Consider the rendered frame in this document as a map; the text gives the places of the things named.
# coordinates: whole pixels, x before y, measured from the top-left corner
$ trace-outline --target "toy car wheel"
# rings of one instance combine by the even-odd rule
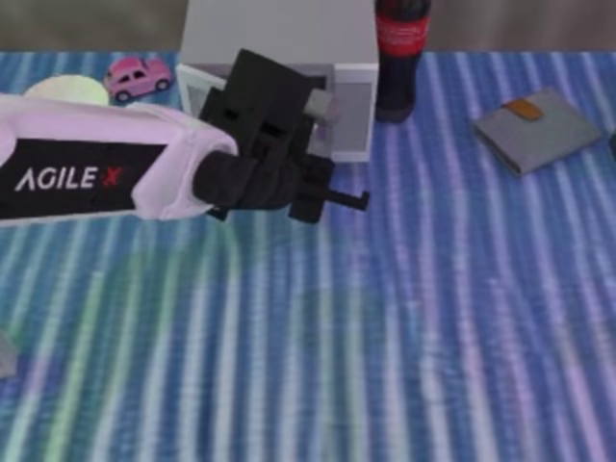
[[[156,83],[156,90],[166,90],[169,88],[169,86],[170,86],[170,81],[167,79],[162,79]]]
[[[131,93],[128,91],[121,91],[115,96],[115,100],[120,103],[125,103],[129,99],[131,99]]]

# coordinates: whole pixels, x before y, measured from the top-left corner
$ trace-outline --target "cola bottle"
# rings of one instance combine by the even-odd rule
[[[415,76],[422,57],[431,0],[376,0],[379,72],[374,117],[401,123],[415,107]]]

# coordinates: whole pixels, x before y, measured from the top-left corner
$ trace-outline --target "gray wall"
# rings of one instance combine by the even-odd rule
[[[0,50],[178,49],[186,1],[0,0]],[[431,49],[616,49],[616,0],[433,1]]]

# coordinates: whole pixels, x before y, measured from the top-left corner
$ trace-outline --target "tablecloth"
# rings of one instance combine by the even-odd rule
[[[0,54],[0,91],[120,56]],[[471,126],[554,86],[607,132],[614,82],[616,54],[428,53],[336,173],[365,214],[0,228],[0,460],[616,460],[616,163],[517,179]]]

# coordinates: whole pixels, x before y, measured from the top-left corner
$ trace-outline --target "pink toy car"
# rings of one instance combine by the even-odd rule
[[[169,67],[160,58],[146,61],[129,56],[111,65],[103,85],[113,99],[123,103],[153,91],[166,90],[172,80]]]

